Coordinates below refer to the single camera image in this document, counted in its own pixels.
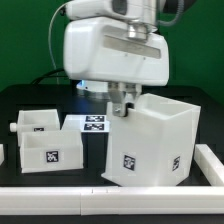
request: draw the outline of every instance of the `white block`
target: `white block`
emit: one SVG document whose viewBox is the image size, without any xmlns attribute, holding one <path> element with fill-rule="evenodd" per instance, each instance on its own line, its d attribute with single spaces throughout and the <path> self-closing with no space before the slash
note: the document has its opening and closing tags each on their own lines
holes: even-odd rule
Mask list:
<svg viewBox="0 0 224 224">
<path fill-rule="evenodd" d="M 82 215 L 223 214 L 224 188 L 115 188 L 85 192 Z"/>
<path fill-rule="evenodd" d="M 3 145 L 0 145 L 0 165 L 2 165 L 2 163 L 5 160 L 5 156 L 4 156 L 4 148 Z"/>
<path fill-rule="evenodd" d="M 79 188 L 0 188 L 0 215 L 80 215 Z"/>
<path fill-rule="evenodd" d="M 0 215 L 224 214 L 224 187 L 0 188 Z"/>
<path fill-rule="evenodd" d="M 194 160 L 212 186 L 224 186 L 224 166 L 207 145 L 196 145 Z"/>
</svg>

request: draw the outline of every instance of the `green wall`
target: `green wall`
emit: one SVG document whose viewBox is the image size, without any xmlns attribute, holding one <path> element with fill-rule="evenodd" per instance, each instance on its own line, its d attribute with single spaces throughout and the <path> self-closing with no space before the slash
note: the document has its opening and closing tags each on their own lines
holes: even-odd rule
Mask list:
<svg viewBox="0 0 224 224">
<path fill-rule="evenodd" d="M 197 0 L 177 26 L 161 33 L 170 50 L 169 85 L 200 87 L 224 104 L 224 1 Z"/>
<path fill-rule="evenodd" d="M 47 35 L 50 19 L 65 0 L 1 0 L 0 90 L 52 70 Z M 161 15 L 170 20 L 172 16 Z M 170 50 L 169 85 L 204 89 L 224 103 L 224 0 L 197 0 L 181 22 L 161 28 Z M 66 19 L 53 32 L 56 62 L 62 66 Z"/>
</svg>

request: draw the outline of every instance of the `open white box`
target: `open white box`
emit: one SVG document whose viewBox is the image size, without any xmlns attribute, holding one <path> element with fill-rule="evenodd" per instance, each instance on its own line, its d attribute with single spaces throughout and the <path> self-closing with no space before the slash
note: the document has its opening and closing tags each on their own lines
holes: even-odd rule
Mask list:
<svg viewBox="0 0 224 224">
<path fill-rule="evenodd" d="M 18 122 L 10 124 L 11 132 L 17 132 L 18 146 L 21 146 L 23 132 L 60 130 L 57 110 L 19 111 Z"/>
<path fill-rule="evenodd" d="M 25 132 L 20 148 L 23 173 L 83 168 L 79 130 Z"/>
<path fill-rule="evenodd" d="M 189 176 L 200 107 L 141 95 L 127 117 L 112 114 L 106 171 L 123 187 L 175 186 Z"/>
</svg>

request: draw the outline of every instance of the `black tabletop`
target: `black tabletop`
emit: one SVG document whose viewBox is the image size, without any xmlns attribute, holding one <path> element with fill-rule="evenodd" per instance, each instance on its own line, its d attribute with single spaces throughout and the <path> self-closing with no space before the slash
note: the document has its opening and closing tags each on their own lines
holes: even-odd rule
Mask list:
<svg viewBox="0 0 224 224">
<path fill-rule="evenodd" d="M 195 87 L 168 86 L 143 88 L 152 93 L 201 106 L 197 144 L 208 144 L 224 160 L 224 106 Z M 57 109 L 61 125 L 67 114 L 105 114 L 106 100 L 78 96 L 68 85 L 15 85 L 0 93 L 0 144 L 5 161 L 0 167 L 0 187 L 112 186 L 101 177 L 105 169 L 105 133 L 83 133 L 84 169 L 22 174 L 17 135 L 9 124 L 17 122 L 19 110 Z M 189 178 L 181 186 L 209 186 L 193 161 Z M 0 223 L 223 223 L 222 215 L 133 215 L 133 216 L 0 216 Z"/>
</svg>

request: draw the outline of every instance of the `small white box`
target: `small white box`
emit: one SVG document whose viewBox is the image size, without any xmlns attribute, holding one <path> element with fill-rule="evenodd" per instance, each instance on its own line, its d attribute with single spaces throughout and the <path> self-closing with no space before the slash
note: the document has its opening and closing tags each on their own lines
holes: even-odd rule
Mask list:
<svg viewBox="0 0 224 224">
<path fill-rule="evenodd" d="M 81 133 L 78 130 L 23 133 L 20 158 L 22 173 L 81 169 Z"/>
<path fill-rule="evenodd" d="M 19 111 L 18 122 L 10 124 L 11 132 L 17 132 L 18 146 L 21 146 L 23 132 L 60 130 L 57 110 Z"/>
</svg>

